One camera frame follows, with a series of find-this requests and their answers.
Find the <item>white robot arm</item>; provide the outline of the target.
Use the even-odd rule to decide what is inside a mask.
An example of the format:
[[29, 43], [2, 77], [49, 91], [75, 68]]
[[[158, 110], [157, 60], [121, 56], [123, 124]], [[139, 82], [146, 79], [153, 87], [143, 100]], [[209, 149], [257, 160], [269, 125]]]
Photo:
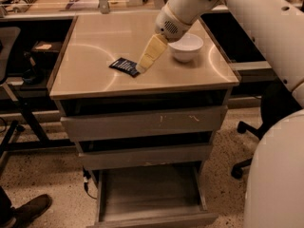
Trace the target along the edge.
[[247, 168], [244, 228], [304, 228], [304, 13], [286, 0], [168, 0], [155, 35], [136, 65], [146, 72], [167, 44], [178, 41], [198, 17], [223, 3], [268, 62], [275, 77], [264, 91], [263, 126]]

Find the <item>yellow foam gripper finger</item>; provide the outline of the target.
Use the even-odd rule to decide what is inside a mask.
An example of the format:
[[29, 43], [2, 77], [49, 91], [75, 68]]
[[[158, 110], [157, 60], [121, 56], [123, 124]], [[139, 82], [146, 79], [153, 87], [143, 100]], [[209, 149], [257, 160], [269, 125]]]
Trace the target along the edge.
[[161, 34], [154, 34], [147, 43], [136, 70], [145, 73], [167, 49], [168, 41]]

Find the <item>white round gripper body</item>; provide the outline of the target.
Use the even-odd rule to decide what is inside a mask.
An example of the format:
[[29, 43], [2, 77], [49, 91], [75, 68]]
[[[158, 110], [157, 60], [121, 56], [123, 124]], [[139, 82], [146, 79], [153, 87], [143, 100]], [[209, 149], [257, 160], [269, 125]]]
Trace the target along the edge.
[[168, 8], [164, 6], [155, 22], [155, 32], [161, 34], [169, 43], [179, 39], [190, 29], [189, 25], [181, 22]]

